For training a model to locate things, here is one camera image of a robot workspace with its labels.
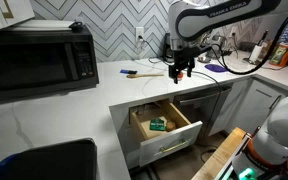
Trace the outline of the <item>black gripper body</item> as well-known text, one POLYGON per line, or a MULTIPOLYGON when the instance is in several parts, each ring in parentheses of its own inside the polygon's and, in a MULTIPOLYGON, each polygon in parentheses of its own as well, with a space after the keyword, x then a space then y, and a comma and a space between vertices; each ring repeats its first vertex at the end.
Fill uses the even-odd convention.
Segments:
POLYGON ((193 69, 195 67, 194 58, 209 51, 210 49, 211 46, 208 45, 205 47, 186 47, 180 51, 174 51, 174 64, 169 66, 169 75, 177 76, 181 70, 187 68, 193 69))

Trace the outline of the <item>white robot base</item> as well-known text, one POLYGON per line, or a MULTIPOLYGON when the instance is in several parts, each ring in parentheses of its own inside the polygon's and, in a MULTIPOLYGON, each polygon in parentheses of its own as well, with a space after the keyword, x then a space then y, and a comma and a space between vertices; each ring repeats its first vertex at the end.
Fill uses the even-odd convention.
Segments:
POLYGON ((270 180, 287 170, 288 97, 282 99, 232 161, 239 180, 270 180))

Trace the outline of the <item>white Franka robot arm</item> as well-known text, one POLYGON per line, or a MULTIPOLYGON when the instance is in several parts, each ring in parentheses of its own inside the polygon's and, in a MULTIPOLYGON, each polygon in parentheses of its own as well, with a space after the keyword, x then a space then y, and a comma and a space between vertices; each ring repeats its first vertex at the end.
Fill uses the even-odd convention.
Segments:
MULTIPOLYGON (((202 38, 213 29, 258 16, 288 13, 288 0, 228 0, 206 6, 190 0, 178 0, 169 7, 168 25, 174 64, 169 66, 169 77, 178 83, 181 70, 187 70, 190 77, 195 67, 194 58, 211 49, 203 46, 202 38)), ((257 71, 268 60, 274 47, 288 24, 288 17, 278 29, 272 45, 262 62, 246 72, 227 70, 236 75, 247 75, 257 71)))

